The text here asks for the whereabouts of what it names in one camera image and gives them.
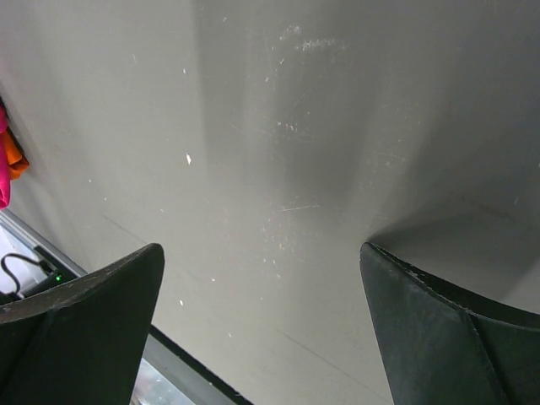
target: scratch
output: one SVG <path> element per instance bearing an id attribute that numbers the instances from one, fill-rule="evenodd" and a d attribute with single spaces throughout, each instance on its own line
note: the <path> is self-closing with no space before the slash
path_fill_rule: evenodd
<path id="1" fill-rule="evenodd" d="M 399 159 L 401 160 L 403 163 L 405 162 L 405 157 L 404 156 L 397 156 L 396 154 L 382 154 L 380 152 L 372 152 L 373 154 L 376 154 L 378 156 L 385 156 L 387 158 L 394 158 L 394 159 Z"/>
<path id="2" fill-rule="evenodd" d="M 244 131 L 242 131 L 241 129 L 239 129 L 236 125 L 234 125 L 234 124 L 230 124 L 230 125 L 232 126 L 233 129 L 235 129 L 236 131 L 238 131 L 238 132 L 241 133 L 242 135 L 246 135 L 246 134 L 244 133 Z"/>
<path id="3" fill-rule="evenodd" d="M 283 336 L 285 336 L 288 340 L 290 340 L 292 343 L 295 343 L 297 344 L 298 346 L 300 346 L 301 348 L 303 348 L 306 352 L 314 355 L 315 357 L 317 357 L 320 361 L 322 361 L 323 363 L 325 363 L 326 365 L 330 366 L 331 368 L 333 368 L 335 371 L 337 371 L 338 373 L 341 373 L 343 375 L 345 375 L 346 377 L 348 377 L 350 380 L 356 382 L 357 384 L 361 385 L 363 388 L 365 388 L 366 390 L 368 390 L 369 392 L 371 392 L 372 394 L 374 395 L 377 395 L 380 399 L 382 399 L 384 402 L 386 403 L 389 403 L 388 400 L 384 397 L 382 397 L 378 392 L 374 391 L 373 389 L 369 388 L 366 384 L 364 384 L 362 381 L 359 381 L 357 380 L 356 378 L 354 378 L 352 375 L 350 375 L 349 373 L 347 373 L 346 371 L 343 371 L 341 370 L 339 367 L 337 367 L 336 365 L 332 364 L 331 362 L 329 362 L 328 360 L 326 360 L 324 357 L 320 356 L 318 353 L 314 352 L 313 350 L 311 350 L 310 348 L 308 348 L 307 346 L 305 346 L 304 344 L 300 343 L 299 341 L 297 341 L 296 339 L 293 339 L 291 336 L 289 336 L 287 333 L 277 329 L 276 327 L 273 327 L 273 330 L 282 334 Z"/>
<path id="4" fill-rule="evenodd" d="M 262 133 L 264 135 L 272 136 L 272 134 L 269 131 L 265 131 L 262 128 L 253 128 L 253 132 L 259 132 L 259 133 Z"/>
<path id="5" fill-rule="evenodd" d="M 290 25 L 288 28 L 286 28 L 281 36 L 279 37 L 280 41 L 286 41 L 293 35 L 300 35 L 302 33 L 302 29 L 299 26 L 293 27 Z"/>
<path id="6" fill-rule="evenodd" d="M 311 87 L 313 87 L 313 86 L 310 86 L 310 87 L 309 87 L 309 88 L 308 88 L 308 89 L 307 89 L 307 90 L 306 90 L 306 91 L 305 91 L 305 92 L 304 92 L 304 93 L 296 100 L 296 102 L 294 103 L 294 105 L 293 105 L 292 108 L 295 108 L 295 107 L 302 101 L 302 99 L 303 99 L 304 97 L 307 96 L 307 94 L 308 94 L 308 93 L 310 92 L 310 90 L 311 90 Z"/>
<path id="7" fill-rule="evenodd" d="M 264 38 L 264 47 L 267 50 L 268 69 L 270 70 L 270 73 L 272 73 L 272 60 L 270 59 L 270 51 L 268 50 L 267 35 L 264 31 L 264 28 L 262 29 L 262 37 Z"/>
<path id="8" fill-rule="evenodd" d="M 335 38 L 326 38 L 323 40 L 306 40 L 301 46 L 295 46 L 296 51 L 315 51 L 317 49 L 325 49 L 330 47 L 336 47 L 340 51 L 345 51 L 347 46 L 342 40 L 336 40 Z"/>
<path id="9" fill-rule="evenodd" d="M 306 209 L 306 208 L 319 208 L 319 206 L 318 205 L 306 205 L 305 207 L 285 208 L 285 209 L 282 209 L 281 212 L 284 213 L 286 211 L 295 211 L 297 209 Z"/>
<path id="10" fill-rule="evenodd" d="M 142 240 L 138 235 L 134 234 L 131 230 L 126 229 L 120 224 L 118 224 L 114 219 L 109 218 L 106 215 L 104 215 L 103 218 L 109 221 L 111 224 L 115 225 L 119 230 L 123 230 L 128 235 L 131 235 L 133 238 L 137 239 L 139 242 L 143 242 L 145 245 L 148 243 L 146 240 Z"/>
<path id="11" fill-rule="evenodd" d="M 518 13 L 520 12 L 521 8 L 523 7 L 523 4 L 525 4 L 526 1 L 527 1 L 527 0 L 523 0 L 523 1 L 520 3 L 520 6 L 517 8 L 515 14 L 518 14 Z"/>

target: black cable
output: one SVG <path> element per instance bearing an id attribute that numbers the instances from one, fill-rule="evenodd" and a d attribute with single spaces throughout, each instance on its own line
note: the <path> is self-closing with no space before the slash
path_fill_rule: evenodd
<path id="1" fill-rule="evenodd" d="M 6 256 L 4 256 L 2 258 L 2 260 L 0 260 L 0 266 L 2 266 L 2 270 L 13 280 L 13 282 L 15 283 L 15 291 L 14 291 L 14 294 L 18 294 L 20 292 L 20 282 L 19 280 L 15 277 L 15 275 L 11 272 L 11 270 L 9 270 L 8 266 L 6 265 L 6 259 L 8 257 L 14 257 L 16 259 L 19 259 L 19 260 L 22 260 L 23 262 L 27 262 L 29 264 L 33 264 L 34 266 L 37 266 L 41 269 L 41 271 L 43 271 L 43 269 L 41 268 L 41 265 L 39 262 L 35 261 L 35 260 L 32 260 L 30 259 L 29 257 L 26 257 L 26 256 L 23 256 L 23 255 L 20 255 L 19 253 L 8 253 Z"/>

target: pink fabric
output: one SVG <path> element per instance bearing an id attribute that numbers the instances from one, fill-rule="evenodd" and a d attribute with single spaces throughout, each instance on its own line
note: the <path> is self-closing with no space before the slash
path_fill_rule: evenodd
<path id="1" fill-rule="evenodd" d="M 6 111 L 0 107 L 0 133 L 8 129 L 8 118 L 6 117 Z"/>
<path id="2" fill-rule="evenodd" d="M 6 151 L 3 147 L 3 142 L 0 142 L 0 209 L 6 208 L 11 198 L 11 182 L 9 180 L 8 168 Z"/>

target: orange fabric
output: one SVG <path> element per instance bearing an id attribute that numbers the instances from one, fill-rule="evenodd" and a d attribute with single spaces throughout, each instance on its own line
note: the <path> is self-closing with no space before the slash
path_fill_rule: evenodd
<path id="1" fill-rule="evenodd" d="M 3 148 L 8 158 L 9 179 L 17 180 L 28 169 L 30 164 L 17 147 L 13 138 L 11 138 L 9 131 L 2 132 L 0 136 L 2 136 Z"/>

